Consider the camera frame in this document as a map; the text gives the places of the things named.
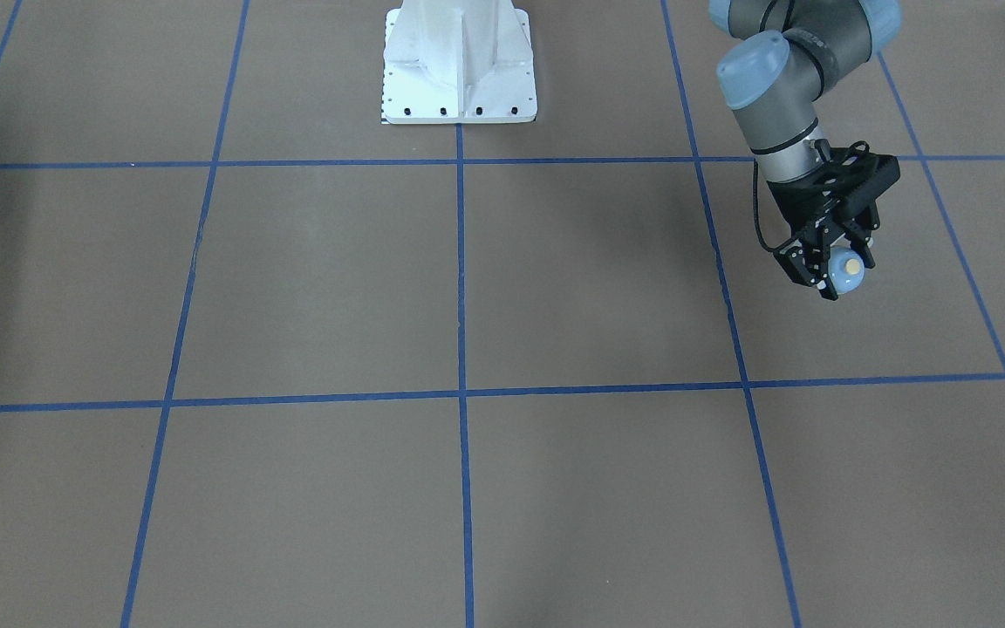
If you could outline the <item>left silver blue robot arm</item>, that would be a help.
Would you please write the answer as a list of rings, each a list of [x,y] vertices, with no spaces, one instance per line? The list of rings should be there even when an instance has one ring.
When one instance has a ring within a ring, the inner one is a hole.
[[[896,156],[859,140],[834,147],[815,103],[900,32],[897,1],[711,1],[711,21],[737,45],[715,76],[789,238],[765,245],[792,283],[827,301],[874,268],[878,199],[900,178]]]

